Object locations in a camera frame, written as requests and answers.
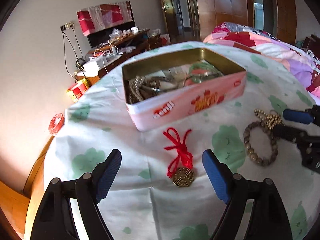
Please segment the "red cord brass pendant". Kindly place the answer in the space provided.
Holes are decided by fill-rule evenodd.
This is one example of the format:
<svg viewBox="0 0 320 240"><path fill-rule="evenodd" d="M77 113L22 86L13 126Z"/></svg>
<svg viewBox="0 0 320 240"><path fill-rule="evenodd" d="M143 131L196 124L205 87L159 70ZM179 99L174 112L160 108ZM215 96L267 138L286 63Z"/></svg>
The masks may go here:
<svg viewBox="0 0 320 240"><path fill-rule="evenodd" d="M193 155L189 152L186 140L188 135L192 132L188 129L181 138L178 131L169 127L163 132L163 135L172 142L171 146L164 149L166 151L175 150L176 158L171 161L167 168L167 177L177 187L189 187L195 180L193 172Z"/></svg>

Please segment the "wooden door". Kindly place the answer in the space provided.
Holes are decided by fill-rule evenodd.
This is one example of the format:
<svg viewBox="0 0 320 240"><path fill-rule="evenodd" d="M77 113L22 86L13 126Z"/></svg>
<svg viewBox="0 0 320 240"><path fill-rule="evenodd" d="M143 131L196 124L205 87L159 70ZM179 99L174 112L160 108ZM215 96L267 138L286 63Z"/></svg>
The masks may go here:
<svg viewBox="0 0 320 240"><path fill-rule="evenodd" d="M161 6L164 15L165 29L170 39L174 40L179 35L174 0L161 0Z"/></svg>

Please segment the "wall power socket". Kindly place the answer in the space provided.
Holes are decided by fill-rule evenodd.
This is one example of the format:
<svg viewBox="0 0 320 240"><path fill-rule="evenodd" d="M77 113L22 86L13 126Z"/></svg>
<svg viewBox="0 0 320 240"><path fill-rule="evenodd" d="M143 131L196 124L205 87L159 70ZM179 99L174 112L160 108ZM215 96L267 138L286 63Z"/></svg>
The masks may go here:
<svg viewBox="0 0 320 240"><path fill-rule="evenodd" d="M66 29L71 29L74 27L74 24L73 22L68 22L68 23L65 23L64 25L62 25L60 27L61 31L65 31Z"/></svg>

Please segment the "white box device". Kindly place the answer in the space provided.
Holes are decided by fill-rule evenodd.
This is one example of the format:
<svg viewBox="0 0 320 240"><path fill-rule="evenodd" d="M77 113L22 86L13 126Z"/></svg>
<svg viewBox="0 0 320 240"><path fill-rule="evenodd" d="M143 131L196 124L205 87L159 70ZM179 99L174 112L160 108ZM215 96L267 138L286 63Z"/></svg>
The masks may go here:
<svg viewBox="0 0 320 240"><path fill-rule="evenodd" d="M107 59L105 56L100 56L89 60L83 65L85 75L96 76L102 68L107 65Z"/></svg>

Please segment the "wooden tv cabinet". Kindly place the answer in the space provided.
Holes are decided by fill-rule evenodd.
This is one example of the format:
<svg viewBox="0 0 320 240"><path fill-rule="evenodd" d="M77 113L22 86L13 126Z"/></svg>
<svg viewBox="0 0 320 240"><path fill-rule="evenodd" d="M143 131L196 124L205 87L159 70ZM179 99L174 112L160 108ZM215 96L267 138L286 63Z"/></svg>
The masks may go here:
<svg viewBox="0 0 320 240"><path fill-rule="evenodd" d="M140 31L135 35L117 41L113 45L108 44L104 47L90 50L85 57L85 62L82 64L81 69L74 73L74 77L77 81L86 78L89 85L92 86L126 60L161 46L163 44L159 30L149 31L147 29ZM85 75L83 65L89 60L100 56L105 56L107 59L105 68L99 70L96 76Z"/></svg>

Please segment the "white cloud print bedsheet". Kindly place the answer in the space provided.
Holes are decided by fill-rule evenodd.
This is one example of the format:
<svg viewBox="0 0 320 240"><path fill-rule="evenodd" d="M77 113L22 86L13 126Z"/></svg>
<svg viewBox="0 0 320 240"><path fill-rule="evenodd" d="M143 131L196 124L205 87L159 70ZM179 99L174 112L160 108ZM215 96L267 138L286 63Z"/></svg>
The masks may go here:
<svg viewBox="0 0 320 240"><path fill-rule="evenodd" d="M319 239L319 105L260 53L185 42L66 111L31 239Z"/></svg>

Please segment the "red round ornament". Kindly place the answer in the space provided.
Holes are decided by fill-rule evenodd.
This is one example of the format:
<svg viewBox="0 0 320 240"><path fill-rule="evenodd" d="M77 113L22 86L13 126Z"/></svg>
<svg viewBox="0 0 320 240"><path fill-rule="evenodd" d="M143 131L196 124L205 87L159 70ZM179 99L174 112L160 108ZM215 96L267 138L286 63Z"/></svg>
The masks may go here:
<svg viewBox="0 0 320 240"><path fill-rule="evenodd" d="M48 132L52 136L56 136L59 130L64 125L64 123L65 123L65 117L63 116L62 113L54 115L49 123Z"/></svg>

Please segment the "red patchwork cloth cover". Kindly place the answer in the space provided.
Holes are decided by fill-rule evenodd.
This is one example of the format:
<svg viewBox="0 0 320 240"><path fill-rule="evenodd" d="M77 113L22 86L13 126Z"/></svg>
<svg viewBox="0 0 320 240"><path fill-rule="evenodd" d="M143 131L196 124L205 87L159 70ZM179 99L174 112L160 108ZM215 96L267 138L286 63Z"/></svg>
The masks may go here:
<svg viewBox="0 0 320 240"><path fill-rule="evenodd" d="M129 1L95 5L76 14L84 36L133 21Z"/></svg>

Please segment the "silver bangle in tin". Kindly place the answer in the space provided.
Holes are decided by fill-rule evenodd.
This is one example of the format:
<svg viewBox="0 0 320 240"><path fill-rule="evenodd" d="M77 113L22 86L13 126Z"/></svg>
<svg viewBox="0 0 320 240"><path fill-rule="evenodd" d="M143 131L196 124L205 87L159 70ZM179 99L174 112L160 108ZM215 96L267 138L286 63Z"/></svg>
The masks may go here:
<svg viewBox="0 0 320 240"><path fill-rule="evenodd" d="M208 80L215 79L217 77L221 77L220 74L214 73L214 72L204 72L201 74L189 74L187 75L183 80L183 86L189 86L189 80L191 81L191 84L198 84L203 83Z"/></svg>

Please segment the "black television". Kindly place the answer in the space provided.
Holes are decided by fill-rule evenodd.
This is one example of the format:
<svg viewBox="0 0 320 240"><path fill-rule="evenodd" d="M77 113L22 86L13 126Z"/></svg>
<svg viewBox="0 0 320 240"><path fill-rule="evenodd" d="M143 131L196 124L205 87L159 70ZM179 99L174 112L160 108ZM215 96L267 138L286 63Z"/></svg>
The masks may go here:
<svg viewBox="0 0 320 240"><path fill-rule="evenodd" d="M110 34L112 34L112 31L114 29L124 31L127 29L131 29L132 27L135 27L135 26L136 26L135 21L130 21L127 23L123 23L120 25L116 25L114 27L110 27L110 28L98 31L96 33L89 34L87 36L89 45L91 46L91 48L94 48L96 46L99 46L101 43L106 43L110 39Z"/></svg>

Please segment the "pink cookie tin box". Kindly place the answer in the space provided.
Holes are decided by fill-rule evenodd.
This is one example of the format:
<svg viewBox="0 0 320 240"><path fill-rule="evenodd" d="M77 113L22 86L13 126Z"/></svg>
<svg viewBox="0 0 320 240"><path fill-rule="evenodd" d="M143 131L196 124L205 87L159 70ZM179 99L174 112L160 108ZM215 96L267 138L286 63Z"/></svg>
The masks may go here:
<svg viewBox="0 0 320 240"><path fill-rule="evenodd" d="M223 76L183 86L192 64L206 61ZM126 107L139 131L148 131L242 96L246 70L212 48L189 47L126 63Z"/></svg>

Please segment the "wooden wardrobe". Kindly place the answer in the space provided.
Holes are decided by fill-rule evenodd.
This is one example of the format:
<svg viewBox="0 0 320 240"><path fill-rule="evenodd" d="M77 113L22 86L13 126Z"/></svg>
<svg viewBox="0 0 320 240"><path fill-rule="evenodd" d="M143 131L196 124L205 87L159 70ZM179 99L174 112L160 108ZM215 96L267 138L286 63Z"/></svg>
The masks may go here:
<svg viewBox="0 0 320 240"><path fill-rule="evenodd" d="M274 36L293 44L296 40L297 14L295 0L275 0L276 27ZM253 0L197 0L200 34L196 37L179 34L172 43L200 41L222 22L233 22L252 27Z"/></svg>

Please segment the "pink patchwork quilt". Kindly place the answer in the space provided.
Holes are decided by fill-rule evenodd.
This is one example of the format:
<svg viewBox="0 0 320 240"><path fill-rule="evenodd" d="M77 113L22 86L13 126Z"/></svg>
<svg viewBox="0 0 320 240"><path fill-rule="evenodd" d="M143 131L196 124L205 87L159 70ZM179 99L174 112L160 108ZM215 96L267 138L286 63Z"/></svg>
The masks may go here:
<svg viewBox="0 0 320 240"><path fill-rule="evenodd" d="M319 57L310 49L300 49L268 32L246 25L223 22L203 40L269 57L281 63L319 105Z"/></svg>

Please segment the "red yellow gift box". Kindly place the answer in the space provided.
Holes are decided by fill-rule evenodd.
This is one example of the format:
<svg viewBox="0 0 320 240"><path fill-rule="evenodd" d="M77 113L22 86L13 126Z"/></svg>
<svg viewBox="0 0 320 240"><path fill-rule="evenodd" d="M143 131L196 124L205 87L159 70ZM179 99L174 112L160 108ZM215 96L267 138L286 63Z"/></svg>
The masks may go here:
<svg viewBox="0 0 320 240"><path fill-rule="evenodd" d="M89 88L89 83L87 79L84 78L69 87L66 91L66 94L71 98L73 102L78 102Z"/></svg>

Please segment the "green jade bangle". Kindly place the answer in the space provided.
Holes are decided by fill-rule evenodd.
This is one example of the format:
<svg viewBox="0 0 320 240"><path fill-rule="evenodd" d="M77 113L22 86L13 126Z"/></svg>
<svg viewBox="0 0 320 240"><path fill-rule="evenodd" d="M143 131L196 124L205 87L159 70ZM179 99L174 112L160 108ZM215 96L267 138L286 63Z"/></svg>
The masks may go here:
<svg viewBox="0 0 320 240"><path fill-rule="evenodd" d="M204 72L214 72L223 76L223 74L214 65L206 61L196 62L192 64L189 68L189 74L201 74Z"/></svg>

